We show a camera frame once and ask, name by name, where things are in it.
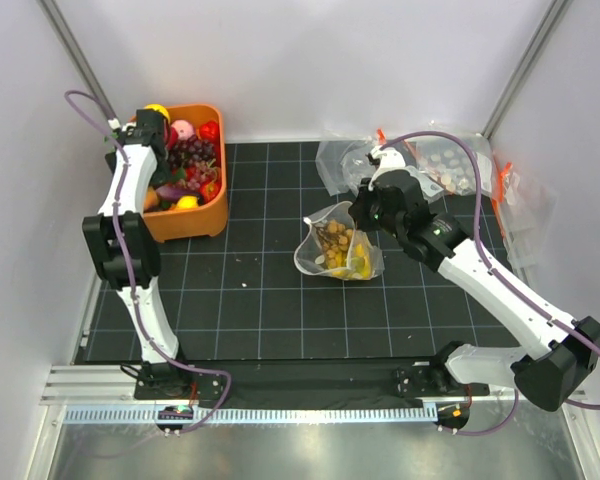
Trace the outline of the orange red peach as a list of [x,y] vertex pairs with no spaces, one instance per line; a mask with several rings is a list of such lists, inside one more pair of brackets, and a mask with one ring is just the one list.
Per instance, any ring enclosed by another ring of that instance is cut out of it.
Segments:
[[147,189],[144,199],[144,211],[155,210],[160,206],[160,198],[153,187]]

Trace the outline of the brown longan cluster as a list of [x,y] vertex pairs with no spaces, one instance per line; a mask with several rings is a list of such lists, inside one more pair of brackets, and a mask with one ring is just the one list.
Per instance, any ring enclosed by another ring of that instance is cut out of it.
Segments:
[[351,228],[336,220],[315,226],[316,238],[328,270],[346,266],[353,233]]

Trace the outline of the yellow banana bunch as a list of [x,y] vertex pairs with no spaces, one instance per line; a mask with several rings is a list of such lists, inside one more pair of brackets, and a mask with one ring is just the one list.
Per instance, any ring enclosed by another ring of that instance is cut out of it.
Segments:
[[373,274],[371,247],[362,243],[350,246],[345,252],[340,247],[325,252],[326,272],[343,280],[370,280]]

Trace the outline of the clear polka dot zip bag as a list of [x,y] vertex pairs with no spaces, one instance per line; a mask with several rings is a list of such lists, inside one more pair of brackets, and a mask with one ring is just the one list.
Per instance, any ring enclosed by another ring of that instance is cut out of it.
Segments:
[[343,201],[303,218],[308,232],[293,257],[302,274],[368,281],[384,272],[382,252],[356,227],[351,206],[351,201]]

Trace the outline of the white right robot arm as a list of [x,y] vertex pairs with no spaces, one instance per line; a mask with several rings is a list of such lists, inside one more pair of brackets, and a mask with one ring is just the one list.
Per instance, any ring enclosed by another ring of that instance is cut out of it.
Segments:
[[600,323],[543,300],[489,254],[467,220],[431,208],[407,170],[363,179],[349,213],[358,229],[385,231],[409,258],[464,290],[516,339],[515,348],[447,346],[430,372],[440,395],[499,385],[554,412],[596,368]]

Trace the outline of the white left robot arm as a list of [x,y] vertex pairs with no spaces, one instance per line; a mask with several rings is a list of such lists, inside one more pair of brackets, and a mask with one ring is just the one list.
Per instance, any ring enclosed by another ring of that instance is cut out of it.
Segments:
[[181,349],[159,293],[159,248],[143,218],[152,178],[166,165],[168,115],[147,106],[134,121],[112,119],[109,126],[114,150],[106,160],[113,178],[98,213],[83,219],[83,235],[98,277],[125,305],[139,339],[141,364],[121,366],[136,382],[135,397],[180,400],[192,377],[173,365]]

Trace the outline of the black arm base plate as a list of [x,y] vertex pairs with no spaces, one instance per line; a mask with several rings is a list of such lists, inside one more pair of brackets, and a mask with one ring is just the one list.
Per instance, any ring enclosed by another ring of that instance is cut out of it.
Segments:
[[211,408],[336,410],[397,408],[426,397],[487,396],[486,384],[471,386],[452,379],[432,357],[332,358],[203,361],[204,372],[148,365],[136,379],[136,400],[194,399]]

